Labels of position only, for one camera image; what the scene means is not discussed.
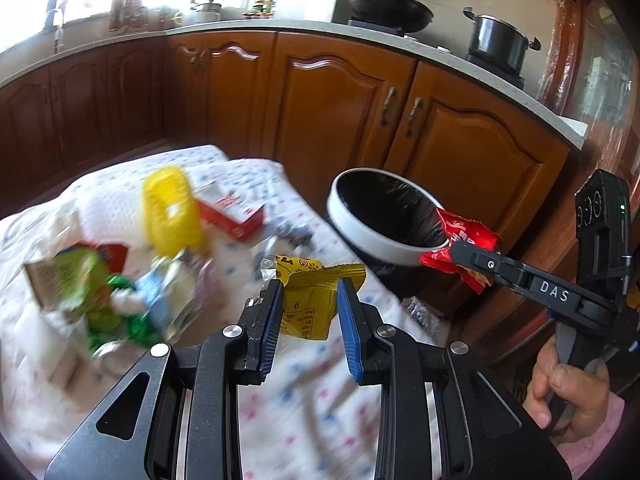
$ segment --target white bed sheet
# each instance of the white bed sheet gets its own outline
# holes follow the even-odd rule
[[[69,217],[62,218],[61,212],[70,207],[82,212],[92,197],[104,198],[108,203],[128,192],[131,199],[139,193],[142,179],[166,164],[185,169],[193,187],[219,180],[264,199],[267,220],[283,216],[296,223],[306,222],[314,232],[316,251],[312,257],[326,266],[358,261],[291,187],[281,165],[260,159],[227,161],[213,146],[161,153],[97,171],[80,178],[59,198],[0,221],[0,430],[38,478],[43,477],[54,454],[113,386],[114,379],[83,365],[69,386],[60,390],[30,366],[13,334],[23,310],[34,308],[20,265],[33,257],[38,241],[52,228],[62,232],[62,239],[66,232],[73,231],[68,225]],[[139,221],[131,213],[129,219]],[[134,228],[123,238],[136,238],[135,235]],[[200,342],[214,330],[238,320],[244,300],[256,295],[260,287],[254,281],[249,254],[249,248],[260,240],[260,235],[238,243],[210,228],[209,236],[221,277],[222,304],[201,315],[183,336],[180,342],[183,345]],[[127,262],[127,271],[143,272],[151,257],[149,248],[138,248]],[[375,304],[385,322],[402,328],[417,340],[433,343],[370,271],[358,296]],[[439,478],[432,395],[428,395],[428,401],[433,414],[433,472],[434,478]],[[358,387],[352,380],[337,317],[327,341],[280,336],[273,369],[265,383],[239,389],[238,412],[246,480],[367,480],[373,476],[380,388]]]

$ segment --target black wok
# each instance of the black wok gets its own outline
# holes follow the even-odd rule
[[[364,22],[417,32],[431,23],[433,13],[418,0],[350,0],[353,15]]]

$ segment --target bottle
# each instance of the bottle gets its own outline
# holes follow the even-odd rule
[[[185,247],[199,251],[202,228],[196,199],[178,166],[165,166],[142,183],[146,237],[161,256],[173,258]]]
[[[266,12],[266,13],[271,12],[271,10],[273,9],[273,6],[275,5],[275,3],[276,3],[276,2],[275,2],[275,1],[273,1],[273,0],[267,0],[267,1],[264,3],[264,12]]]

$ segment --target cabinet door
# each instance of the cabinet door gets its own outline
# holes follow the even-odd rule
[[[477,82],[418,65],[385,169],[484,223],[509,251],[542,205],[569,146],[545,123]],[[423,298],[450,314],[469,289],[433,271]]]
[[[262,154],[323,213],[331,182],[354,166],[379,168],[415,59],[354,41],[280,32]]]
[[[162,139],[162,38],[109,47],[109,103],[117,152]]]
[[[0,137],[0,171],[10,183],[5,187],[12,205],[22,205],[65,179],[53,128],[47,68],[29,72],[0,89]]]
[[[103,48],[49,66],[56,131],[71,175],[113,156],[105,70]]]
[[[169,36],[164,44],[164,133],[186,146],[206,143],[203,34]]]
[[[275,32],[209,32],[206,63],[207,140],[229,158],[260,155]]]

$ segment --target trash can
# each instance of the trash can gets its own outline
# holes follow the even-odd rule
[[[417,294],[428,270],[420,256],[447,245],[436,208],[420,186],[388,171],[354,168],[338,175],[326,218],[398,298]]]

